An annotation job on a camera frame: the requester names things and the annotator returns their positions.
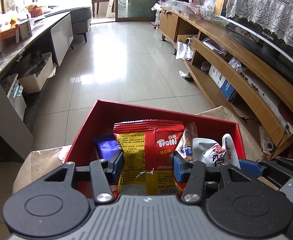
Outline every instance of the tile floor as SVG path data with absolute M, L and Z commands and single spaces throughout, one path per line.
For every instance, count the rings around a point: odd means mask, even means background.
M 67 52 L 41 98 L 33 150 L 72 144 L 97 99 L 189 114 L 211 109 L 196 84 L 180 77 L 186 67 L 160 36 L 149 22 L 91 25 L 88 43 L 75 36 L 74 50 Z M 8 236 L 1 207 L 20 166 L 0 163 L 0 240 Z

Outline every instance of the yellow nutrition label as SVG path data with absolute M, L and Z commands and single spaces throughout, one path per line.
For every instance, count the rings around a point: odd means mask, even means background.
M 124 164 L 119 185 L 145 185 L 145 133 L 118 134 L 116 139 L 124 153 Z

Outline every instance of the red and yellow candy package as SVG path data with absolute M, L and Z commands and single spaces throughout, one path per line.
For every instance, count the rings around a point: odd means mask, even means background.
M 173 153 L 184 131 L 182 122 L 142 120 L 116 123 L 114 136 L 124 151 L 119 194 L 178 194 Z

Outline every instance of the cabinet door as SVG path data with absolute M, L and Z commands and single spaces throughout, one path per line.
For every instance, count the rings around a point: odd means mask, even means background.
M 176 26 L 179 17 L 165 10 L 161 11 L 160 31 L 171 41 L 176 41 Z

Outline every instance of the wooden drawer front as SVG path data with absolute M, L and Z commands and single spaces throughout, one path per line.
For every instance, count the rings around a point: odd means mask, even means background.
M 283 136 L 284 128 L 262 98 L 243 79 L 243 77 L 239 75 L 239 73 L 237 73 L 224 59 L 205 46 L 201 41 L 193 38 L 192 47 L 195 48 L 195 50 L 198 51 L 208 62 L 214 65 L 223 76 L 225 76 L 228 82 L 230 82 L 237 93 L 244 99 L 256 117 L 260 120 L 274 144 L 278 145 Z
M 173 13 L 166 12 L 165 10 L 161 11 L 160 18 L 160 31 L 162 31 L 165 37 L 168 37 L 170 40 L 174 41 L 176 34 L 177 20 L 179 17 Z

